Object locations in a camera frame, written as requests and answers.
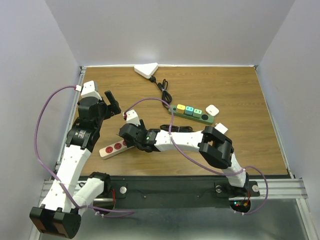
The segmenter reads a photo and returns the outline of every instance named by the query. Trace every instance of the white enclosure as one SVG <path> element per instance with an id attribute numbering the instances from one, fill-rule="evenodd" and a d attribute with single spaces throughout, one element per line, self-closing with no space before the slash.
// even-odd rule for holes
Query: white enclosure
<path id="1" fill-rule="evenodd" d="M 297 178 L 320 229 L 320 2 L 296 0 L 257 73 Z"/>
<path id="2" fill-rule="evenodd" d="M 75 84 L 79 65 L 43 0 L 13 0 L 0 7 L 0 239 L 29 239 L 30 208 L 39 203 L 48 173 L 36 160 L 36 122 L 48 96 Z M 48 105 L 39 131 L 44 162 L 55 165 L 74 93 Z"/>
<path id="3" fill-rule="evenodd" d="M 258 65 L 290 168 L 304 179 L 320 229 L 320 3 L 318 0 L 11 0 L 0 8 L 0 239 L 29 239 L 29 212 L 48 174 L 33 135 L 57 88 L 79 66 Z M 54 166 L 74 92 L 48 106 L 40 155 Z"/>
<path id="4" fill-rule="evenodd" d="M 257 65 L 293 2 L 46 0 L 82 66 Z"/>

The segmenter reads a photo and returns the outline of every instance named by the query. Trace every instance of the white triangular object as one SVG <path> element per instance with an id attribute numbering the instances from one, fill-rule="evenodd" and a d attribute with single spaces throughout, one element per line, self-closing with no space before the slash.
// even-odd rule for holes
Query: white triangular object
<path id="1" fill-rule="evenodd" d="M 148 64 L 138 64 L 134 65 L 134 71 L 141 76 L 145 77 L 146 79 L 151 78 L 151 76 L 156 72 L 158 69 L 158 63 L 148 63 Z"/>

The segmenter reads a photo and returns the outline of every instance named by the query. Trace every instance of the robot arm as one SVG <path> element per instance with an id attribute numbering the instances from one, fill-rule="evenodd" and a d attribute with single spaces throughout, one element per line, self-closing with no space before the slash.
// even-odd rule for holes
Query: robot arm
<path id="1" fill-rule="evenodd" d="M 120 128 L 119 136 L 128 147 L 136 146 L 142 151 L 163 152 L 175 150 L 167 131 L 160 129 L 147 130 L 142 119 L 134 110 L 125 115 L 126 124 Z M 224 174 L 234 174 L 242 170 L 234 154 L 232 141 L 212 126 L 203 131 L 172 132 L 176 145 L 183 151 L 199 152 L 207 163 Z M 247 191 L 249 176 L 244 171 L 236 175 L 227 175 L 229 184 Z"/>
<path id="2" fill-rule="evenodd" d="M 79 117 L 74 121 L 66 137 L 61 165 L 56 174 L 60 181 L 53 181 L 40 207 L 33 207 L 30 212 L 31 220 L 41 233 L 70 239 L 78 232 L 81 216 L 86 208 L 77 209 L 60 183 L 64 184 L 72 196 L 74 195 L 81 170 L 100 137 L 103 121 L 121 112 L 112 93 L 105 92 L 110 102 L 107 105 L 93 81 L 85 83 L 82 88 L 77 86 L 76 90 L 81 91 L 82 97 L 78 102 Z M 98 195 L 108 193 L 110 188 L 110 176 L 94 172 L 73 199 L 79 206 L 87 206 Z"/>

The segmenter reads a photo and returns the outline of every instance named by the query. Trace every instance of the black power cord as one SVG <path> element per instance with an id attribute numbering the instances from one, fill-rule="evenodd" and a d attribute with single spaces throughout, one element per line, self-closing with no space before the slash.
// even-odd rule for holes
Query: black power cord
<path id="1" fill-rule="evenodd" d="M 149 81 L 152 82 L 152 83 L 155 83 L 157 85 L 157 87 L 160 89 L 160 91 L 162 92 L 161 94 L 161 99 L 163 101 L 165 101 L 167 104 L 171 104 L 172 102 L 172 96 L 170 95 L 170 93 L 168 93 L 168 86 L 169 86 L 169 83 L 167 80 L 163 79 L 162 83 L 160 82 L 156 82 L 156 77 L 155 76 L 151 76 L 149 78 Z M 162 103 L 162 105 L 166 108 L 166 109 L 169 109 L 169 107 L 167 105 L 165 105 L 164 103 Z"/>
<path id="2" fill-rule="evenodd" d="M 169 124 L 163 124 L 160 126 L 161 130 L 169 131 Z M 172 126 L 171 132 L 178 133 L 192 133 L 194 130 L 190 126 Z"/>

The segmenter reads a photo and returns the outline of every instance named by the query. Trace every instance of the wooden table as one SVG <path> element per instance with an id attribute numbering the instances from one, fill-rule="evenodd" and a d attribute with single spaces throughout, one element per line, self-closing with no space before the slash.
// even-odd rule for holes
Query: wooden table
<path id="1" fill-rule="evenodd" d="M 287 170 L 270 120 L 266 103 L 253 67 L 159 67 L 157 82 L 167 79 L 172 104 L 183 104 L 201 109 L 210 104 L 219 110 L 214 123 L 222 123 L 229 130 L 236 158 L 241 166 L 254 165 L 264 174 L 284 175 Z M 111 90 L 121 110 L 147 97 L 161 97 L 154 83 L 134 72 L 133 67 L 87 68 L 84 82 L 94 80 L 99 93 Z M 171 116 L 155 100 L 141 102 L 134 107 L 146 128 L 169 124 Z M 102 160 L 99 149 L 118 142 L 119 128 L 125 124 L 121 114 L 103 122 L 100 139 L 86 162 L 82 175 L 94 171 L 123 176 L 210 175 L 178 151 L 146 153 L 136 148 Z M 206 126 L 181 117 L 174 118 L 176 126 L 192 126 L 195 131 Z M 209 166 L 199 153 L 188 154 Z"/>

